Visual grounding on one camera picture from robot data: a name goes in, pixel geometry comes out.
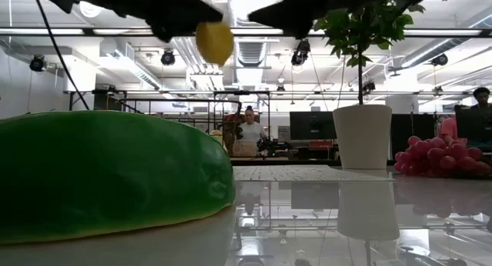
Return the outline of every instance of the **yellow ball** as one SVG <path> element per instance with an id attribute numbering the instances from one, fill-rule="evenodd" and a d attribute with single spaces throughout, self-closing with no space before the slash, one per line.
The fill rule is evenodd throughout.
<path id="1" fill-rule="evenodd" d="M 223 22 L 200 23 L 195 35 L 198 50 L 208 63 L 223 66 L 234 50 L 234 35 Z"/>

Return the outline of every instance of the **green leaves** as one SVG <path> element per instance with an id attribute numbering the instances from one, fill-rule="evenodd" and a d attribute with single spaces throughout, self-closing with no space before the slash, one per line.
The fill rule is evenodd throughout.
<path id="1" fill-rule="evenodd" d="M 411 15 L 403 14 L 407 4 L 397 0 L 370 2 L 355 10 L 337 9 L 329 11 L 314 24 L 314 30 L 323 30 L 328 41 L 325 46 L 333 46 L 332 55 L 349 55 L 347 66 L 365 66 L 371 60 L 364 53 L 371 45 L 388 50 L 391 42 L 405 39 L 406 25 L 412 25 Z M 422 5 L 410 5 L 410 12 L 424 12 Z"/>

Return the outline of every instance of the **green watermelon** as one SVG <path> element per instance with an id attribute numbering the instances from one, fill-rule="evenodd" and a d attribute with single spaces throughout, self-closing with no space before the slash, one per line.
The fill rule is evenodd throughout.
<path id="1" fill-rule="evenodd" d="M 0 121 L 0 244 L 206 218 L 234 203 L 230 159 L 188 125 L 114 111 Z"/>

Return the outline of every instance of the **glossy white tabletop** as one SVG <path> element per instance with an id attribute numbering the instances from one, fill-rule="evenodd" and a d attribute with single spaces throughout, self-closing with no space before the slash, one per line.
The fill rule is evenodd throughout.
<path id="1" fill-rule="evenodd" d="M 492 265 L 492 181 L 238 181 L 200 221 L 0 247 L 0 265 Z"/>

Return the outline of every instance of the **person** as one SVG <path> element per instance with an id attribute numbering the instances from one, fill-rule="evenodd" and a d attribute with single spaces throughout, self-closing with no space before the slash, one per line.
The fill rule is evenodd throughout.
<path id="1" fill-rule="evenodd" d="M 265 138 L 266 134 L 264 132 L 263 126 L 260 123 L 254 121 L 254 111 L 249 105 L 244 112 L 245 123 L 241 124 L 242 128 L 242 141 L 258 142 L 260 139 Z"/>
<path id="2" fill-rule="evenodd" d="M 490 95 L 490 90 L 487 88 L 477 88 L 474 91 L 474 97 L 475 100 L 478 101 L 478 104 L 472 106 L 472 109 L 478 109 L 478 108 L 490 108 L 489 104 L 489 95 Z"/>
<path id="3" fill-rule="evenodd" d="M 468 108 L 466 105 L 455 105 L 454 112 L 456 113 L 460 109 Z M 456 123 L 456 117 L 444 119 L 440 124 L 439 138 L 444 140 L 449 145 L 453 140 L 461 141 L 463 144 L 467 143 L 466 138 L 458 138 L 458 128 Z"/>

